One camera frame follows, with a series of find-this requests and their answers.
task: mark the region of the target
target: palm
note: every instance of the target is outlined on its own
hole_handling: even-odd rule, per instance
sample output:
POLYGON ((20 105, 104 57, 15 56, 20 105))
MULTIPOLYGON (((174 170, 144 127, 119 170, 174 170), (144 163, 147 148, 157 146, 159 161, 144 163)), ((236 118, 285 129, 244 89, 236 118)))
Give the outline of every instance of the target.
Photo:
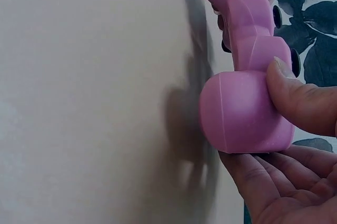
POLYGON ((221 154, 244 198, 252 222, 336 223, 337 155, 292 146, 253 157, 221 154))

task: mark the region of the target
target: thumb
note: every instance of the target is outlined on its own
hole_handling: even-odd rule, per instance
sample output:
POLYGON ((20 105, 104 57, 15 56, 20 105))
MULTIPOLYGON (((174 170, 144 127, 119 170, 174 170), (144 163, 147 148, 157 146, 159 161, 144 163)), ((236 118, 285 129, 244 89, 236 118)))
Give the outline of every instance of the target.
POLYGON ((279 58, 270 63, 266 81, 276 109, 288 121, 312 134, 336 136, 336 87, 301 83, 279 58))

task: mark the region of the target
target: toy wheel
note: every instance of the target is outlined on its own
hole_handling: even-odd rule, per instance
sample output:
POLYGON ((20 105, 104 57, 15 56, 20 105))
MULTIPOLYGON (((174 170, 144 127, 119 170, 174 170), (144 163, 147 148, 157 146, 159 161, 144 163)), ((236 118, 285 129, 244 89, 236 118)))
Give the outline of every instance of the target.
POLYGON ((300 60, 300 55, 295 49, 290 50, 291 53, 291 67, 293 74, 297 78, 300 75, 301 72, 301 60, 300 60))
POLYGON ((273 16, 274 16, 274 23, 276 28, 281 28, 282 26, 282 14, 279 7, 273 7, 273 16))
POLYGON ((230 49, 228 49, 225 44, 223 43, 223 41, 221 42, 221 47, 223 49, 224 52, 228 52, 228 53, 232 53, 230 49))

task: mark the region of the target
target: pink plastic toy car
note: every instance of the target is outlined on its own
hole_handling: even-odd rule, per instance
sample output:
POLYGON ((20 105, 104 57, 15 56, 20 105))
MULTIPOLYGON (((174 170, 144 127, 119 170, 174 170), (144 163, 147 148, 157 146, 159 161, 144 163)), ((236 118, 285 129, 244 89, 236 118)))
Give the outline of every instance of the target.
POLYGON ((299 74, 296 51, 273 36, 274 19, 281 26, 279 9, 272 10, 268 0, 209 1, 224 20, 223 48, 232 52, 235 71, 213 76, 202 90, 200 121, 205 136, 226 153, 287 149, 294 126, 276 111, 265 80, 274 56, 299 74))

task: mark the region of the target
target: white wall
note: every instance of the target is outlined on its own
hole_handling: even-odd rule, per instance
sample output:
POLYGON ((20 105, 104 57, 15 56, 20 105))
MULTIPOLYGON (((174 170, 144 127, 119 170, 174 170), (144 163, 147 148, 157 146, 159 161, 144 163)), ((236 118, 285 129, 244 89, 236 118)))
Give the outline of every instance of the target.
POLYGON ((202 0, 0 0, 1 224, 242 223, 195 121, 206 16, 230 68, 202 0))

